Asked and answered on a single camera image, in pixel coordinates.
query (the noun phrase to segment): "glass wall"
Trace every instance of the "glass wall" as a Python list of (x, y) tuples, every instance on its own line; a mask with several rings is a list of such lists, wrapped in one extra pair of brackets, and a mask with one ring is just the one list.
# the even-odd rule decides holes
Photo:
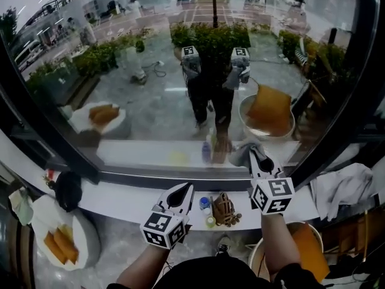
[(290, 172), (352, 89), (356, 0), (14, 1), (27, 89), (100, 168), (247, 177), (257, 138)]

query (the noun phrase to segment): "white towel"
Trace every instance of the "white towel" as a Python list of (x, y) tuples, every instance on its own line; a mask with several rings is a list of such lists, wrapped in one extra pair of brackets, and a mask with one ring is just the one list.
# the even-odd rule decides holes
[(335, 218), (339, 205), (354, 205), (375, 195), (372, 178), (371, 169), (355, 163), (311, 181), (313, 199), (321, 220)]

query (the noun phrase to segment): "marble floor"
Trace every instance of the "marble floor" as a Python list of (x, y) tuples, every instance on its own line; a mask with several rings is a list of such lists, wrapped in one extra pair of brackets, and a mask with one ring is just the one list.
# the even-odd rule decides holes
[[(87, 217), (94, 223), (102, 246), (98, 263), (84, 270), (67, 272), (53, 266), (35, 245), (36, 288), (105, 289), (145, 249), (146, 244), (139, 230), (139, 224), (88, 212)], [(178, 243), (171, 251), (168, 262), (174, 266), (189, 259), (212, 256), (222, 234), (222, 232), (208, 231), (189, 232), (183, 244)], [(245, 245), (255, 244), (261, 237), (260, 230), (233, 231), (228, 235), (233, 242), (231, 256), (245, 262), (250, 253)]]
[[(261, 84), (277, 88), (296, 98), (305, 79), (293, 64), (286, 64), (279, 54), (276, 38), (250, 34), (251, 77)], [(88, 102), (108, 101), (126, 109), (131, 120), (131, 140), (203, 140), (214, 127), (214, 113), (208, 114), (208, 126), (197, 131), (193, 109), (185, 91), (185, 81), (179, 60), (171, 44), (170, 31), (161, 29), (146, 40), (146, 49), (139, 54), (148, 79), (145, 85), (130, 82), (130, 68), (119, 67), (106, 75), (87, 99)], [(161, 73), (153, 71), (153, 63)], [(250, 79), (235, 93), (229, 135), (232, 140), (244, 138), (238, 107), (247, 96), (257, 92), (257, 84)]]

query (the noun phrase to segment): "white countertop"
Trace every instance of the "white countertop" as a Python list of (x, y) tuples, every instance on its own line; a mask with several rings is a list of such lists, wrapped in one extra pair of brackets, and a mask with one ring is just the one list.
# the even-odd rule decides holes
[[(45, 184), (42, 176), (45, 171), (39, 168), (23, 154), (9, 138), (0, 131), (0, 160), (12, 171), (37, 187), (39, 190), (54, 195)], [(132, 187), (113, 183), (100, 182), (94, 185), (82, 180), (83, 195), (79, 206), (98, 214), (141, 223), (158, 200), (162, 190), (154, 188)], [(217, 196), (215, 193), (196, 192), (192, 210), (189, 213), (191, 230), (244, 230), (260, 228), (260, 212), (252, 210), (246, 191), (228, 192), (237, 213), (242, 214), (241, 222), (236, 226), (224, 226), (208, 229), (205, 218), (199, 209), (199, 199), (202, 196)], [(312, 200), (308, 187), (299, 190), (284, 215), (288, 222), (309, 220), (318, 217), (318, 212)]]

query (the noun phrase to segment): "person's arm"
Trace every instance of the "person's arm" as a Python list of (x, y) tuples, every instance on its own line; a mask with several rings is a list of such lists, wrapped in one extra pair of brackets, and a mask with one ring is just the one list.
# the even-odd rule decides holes
[(118, 277), (117, 284), (130, 289), (151, 289), (167, 260), (170, 250), (149, 245)]
[(292, 263), (301, 263), (300, 253), (281, 214), (262, 215), (265, 261), (273, 281), (276, 274)]

